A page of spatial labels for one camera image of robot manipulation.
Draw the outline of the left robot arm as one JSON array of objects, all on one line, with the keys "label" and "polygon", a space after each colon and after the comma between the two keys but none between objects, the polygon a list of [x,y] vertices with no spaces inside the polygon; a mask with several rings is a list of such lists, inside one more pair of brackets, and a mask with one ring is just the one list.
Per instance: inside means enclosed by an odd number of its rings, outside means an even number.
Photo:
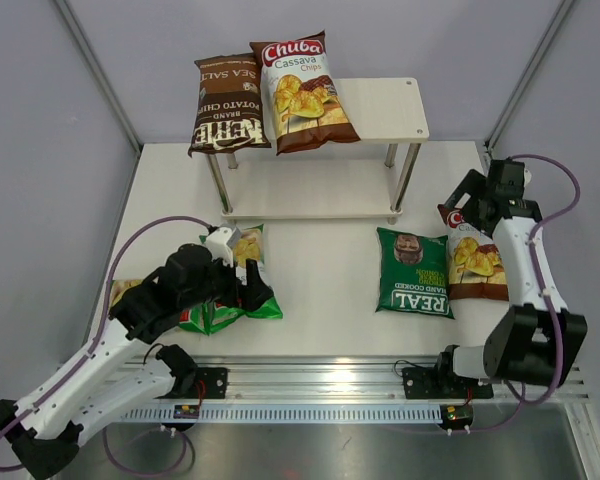
[{"label": "left robot arm", "polygon": [[101,396],[94,392],[120,365],[174,329],[186,310],[212,302],[246,312],[261,309],[273,291],[255,260],[245,267],[239,274],[232,250],[212,241],[181,246],[123,293],[93,339],[51,378],[19,400],[0,400],[0,435],[21,467],[47,479],[127,410],[157,397],[188,396],[197,365],[177,345],[162,348],[139,374]]}]

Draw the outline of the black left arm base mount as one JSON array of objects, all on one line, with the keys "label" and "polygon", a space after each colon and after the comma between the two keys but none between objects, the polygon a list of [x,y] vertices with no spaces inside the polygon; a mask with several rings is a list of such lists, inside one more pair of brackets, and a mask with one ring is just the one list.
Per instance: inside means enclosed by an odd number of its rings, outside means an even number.
[{"label": "black left arm base mount", "polygon": [[228,374],[224,367],[196,367],[174,384],[174,395],[182,399],[224,399]]}]

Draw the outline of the brown Chuba bag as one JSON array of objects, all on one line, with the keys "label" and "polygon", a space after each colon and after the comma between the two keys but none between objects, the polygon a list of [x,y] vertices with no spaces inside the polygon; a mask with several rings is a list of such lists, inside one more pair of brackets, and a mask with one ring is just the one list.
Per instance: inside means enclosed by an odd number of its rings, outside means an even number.
[{"label": "brown Chuba bag", "polygon": [[504,266],[493,240],[466,222],[459,209],[442,204],[437,209],[448,235],[449,298],[508,301]]},{"label": "brown Chuba bag", "polygon": [[278,154],[360,140],[330,74],[324,31],[250,47],[272,108]]}]

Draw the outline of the brown Kettle sea salt bag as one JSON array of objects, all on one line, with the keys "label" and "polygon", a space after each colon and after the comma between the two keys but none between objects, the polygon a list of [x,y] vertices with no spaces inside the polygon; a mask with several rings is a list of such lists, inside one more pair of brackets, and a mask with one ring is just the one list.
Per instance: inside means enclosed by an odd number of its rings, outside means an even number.
[{"label": "brown Kettle sea salt bag", "polygon": [[199,92],[188,154],[269,148],[261,69],[252,53],[198,59]]}]

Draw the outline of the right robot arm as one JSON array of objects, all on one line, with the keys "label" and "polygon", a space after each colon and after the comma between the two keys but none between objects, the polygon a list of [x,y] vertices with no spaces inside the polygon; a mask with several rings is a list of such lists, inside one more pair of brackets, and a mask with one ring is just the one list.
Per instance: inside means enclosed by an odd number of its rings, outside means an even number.
[{"label": "right robot arm", "polygon": [[563,385],[586,337],[581,314],[570,312],[553,280],[543,229],[577,205],[572,200],[543,216],[525,198],[527,154],[491,162],[487,173],[470,170],[444,207],[459,208],[471,226],[490,237],[503,263],[509,308],[478,347],[450,345],[434,371],[436,389],[456,396],[470,379],[502,382],[522,404],[548,401]]}]

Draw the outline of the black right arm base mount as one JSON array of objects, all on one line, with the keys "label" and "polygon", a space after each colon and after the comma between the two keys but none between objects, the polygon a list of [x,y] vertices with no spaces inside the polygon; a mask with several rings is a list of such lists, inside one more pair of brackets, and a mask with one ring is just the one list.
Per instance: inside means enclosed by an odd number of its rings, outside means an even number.
[{"label": "black right arm base mount", "polygon": [[492,399],[493,388],[477,379],[443,375],[435,368],[405,367],[401,370],[403,389],[408,400]]}]

